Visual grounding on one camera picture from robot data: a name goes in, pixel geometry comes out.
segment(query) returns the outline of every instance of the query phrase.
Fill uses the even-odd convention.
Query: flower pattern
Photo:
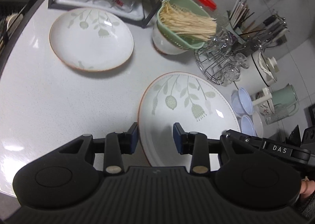
[[[153,87],[153,90],[157,91],[157,93],[156,93],[155,97],[153,98],[152,115],[155,115],[156,108],[158,106],[158,95],[159,95],[160,91],[163,91],[163,94],[166,95],[165,104],[171,110],[175,110],[176,107],[178,106],[176,94],[179,93],[180,99],[183,98],[184,96],[186,96],[185,100],[184,100],[184,107],[185,108],[188,107],[188,105],[191,103],[191,112],[192,112],[194,118],[196,119],[196,121],[200,121],[201,119],[203,119],[207,115],[204,108],[200,104],[197,104],[197,101],[200,100],[198,97],[198,95],[200,95],[200,93],[198,93],[196,91],[201,91],[202,95],[205,99],[204,105],[207,108],[207,113],[208,113],[208,115],[211,115],[212,110],[211,110],[211,103],[210,103],[209,98],[214,98],[216,95],[215,92],[212,92],[212,91],[204,92],[198,79],[195,78],[195,80],[197,82],[197,84],[196,84],[196,83],[194,83],[194,81],[189,80],[189,78],[192,78],[190,76],[187,76],[187,83],[186,83],[185,87],[182,87],[182,85],[180,85],[180,83],[178,82],[178,78],[181,75],[177,75],[176,79],[173,82],[171,91],[168,95],[170,79],[173,78],[174,76],[175,75],[167,78],[167,80],[165,80],[162,85],[155,84],[155,86]],[[174,93],[175,95],[173,95],[173,89],[174,88],[177,91],[177,93]]]
[[[95,14],[95,12],[97,11],[97,18],[94,18],[91,14],[93,11],[93,14]],[[108,30],[110,30],[112,33],[115,32],[115,28],[119,26],[119,22],[115,21],[115,22],[111,22],[111,19],[108,17],[108,15],[106,14],[106,12],[101,13],[100,10],[96,10],[96,9],[85,9],[82,10],[80,13],[76,13],[73,12],[71,13],[71,16],[73,17],[73,19],[71,19],[69,21],[68,24],[68,28],[70,29],[70,27],[72,27],[72,25],[75,23],[75,20],[78,18],[79,19],[79,26],[81,29],[86,30],[87,28],[89,28],[90,24],[95,24],[93,29],[97,30],[98,29],[98,36],[100,38],[107,38],[110,37],[111,34],[108,32]],[[88,23],[87,19],[90,18],[90,20],[92,21],[90,24]]]

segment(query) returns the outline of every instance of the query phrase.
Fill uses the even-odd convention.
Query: green kettle
[[[286,87],[272,92],[272,103],[275,108],[284,108],[288,109],[289,117],[297,113],[299,110],[299,100],[297,98],[294,87],[290,84],[287,84]]]

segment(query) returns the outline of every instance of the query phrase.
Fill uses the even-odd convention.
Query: white tray
[[[136,0],[134,3],[133,9],[130,13],[126,13],[123,10],[116,8],[115,6],[111,7],[110,3],[104,5],[93,3],[92,0],[87,2],[80,2],[77,0],[54,0],[57,4],[67,5],[67,6],[77,6],[77,7],[92,7],[106,10],[112,14],[115,14],[120,17],[129,18],[135,21],[140,21],[144,18],[142,0]]]

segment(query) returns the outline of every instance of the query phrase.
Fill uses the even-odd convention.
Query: white bowl
[[[257,111],[253,112],[252,119],[253,119],[253,124],[254,124],[257,136],[259,138],[262,138],[264,136],[264,127],[262,125],[261,118],[260,118],[259,113]]]
[[[59,16],[50,28],[49,42],[63,63],[89,72],[118,67],[130,58],[134,46],[122,20],[94,8],[77,8]]]
[[[252,115],[254,108],[248,92],[244,88],[235,91],[231,96],[232,108],[236,114],[243,116]]]
[[[241,133],[256,136],[254,124],[248,115],[243,115],[239,121]]]
[[[155,48],[163,54],[176,55],[188,51],[188,49],[181,49],[169,42],[159,31],[157,24],[153,27],[152,40]]]

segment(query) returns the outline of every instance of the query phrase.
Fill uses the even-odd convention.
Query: red lid
[[[212,11],[216,9],[216,4],[213,0],[199,0],[203,5],[210,8]]]

